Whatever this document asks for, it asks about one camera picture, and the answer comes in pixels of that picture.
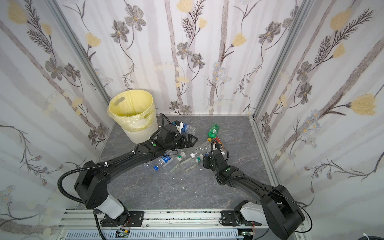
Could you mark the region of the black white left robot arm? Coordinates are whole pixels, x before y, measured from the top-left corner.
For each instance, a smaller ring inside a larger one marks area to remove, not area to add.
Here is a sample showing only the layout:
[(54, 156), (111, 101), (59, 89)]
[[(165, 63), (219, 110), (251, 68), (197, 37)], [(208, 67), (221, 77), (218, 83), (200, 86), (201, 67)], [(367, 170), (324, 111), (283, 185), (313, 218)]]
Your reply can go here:
[[(137, 144), (127, 154), (100, 163), (89, 161), (82, 168), (61, 175), (57, 182), (60, 193), (72, 201), (84, 204), (95, 214), (104, 214), (107, 223), (113, 227), (128, 225), (130, 212), (108, 192), (108, 184), (121, 174), (162, 157), (166, 151), (191, 148), (199, 140), (192, 134), (181, 134), (164, 114), (160, 117), (162, 124), (159, 128), (148, 140)], [(63, 180), (75, 173), (79, 175), (74, 185), (77, 197), (69, 194), (63, 186)]]

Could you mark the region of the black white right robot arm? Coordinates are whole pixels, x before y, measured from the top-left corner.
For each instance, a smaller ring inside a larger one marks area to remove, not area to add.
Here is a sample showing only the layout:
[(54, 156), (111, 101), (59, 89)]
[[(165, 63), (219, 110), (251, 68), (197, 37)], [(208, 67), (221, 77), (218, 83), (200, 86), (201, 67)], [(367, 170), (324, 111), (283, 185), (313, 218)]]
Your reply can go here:
[(304, 222), (308, 212), (294, 200), (282, 185), (276, 187), (261, 183), (228, 164), (229, 151), (222, 153), (222, 145), (211, 141), (211, 149), (203, 158), (203, 167), (213, 171), (219, 185), (228, 185), (245, 192), (260, 202), (267, 225), (281, 240), (287, 240), (293, 233), (307, 233), (297, 228)]

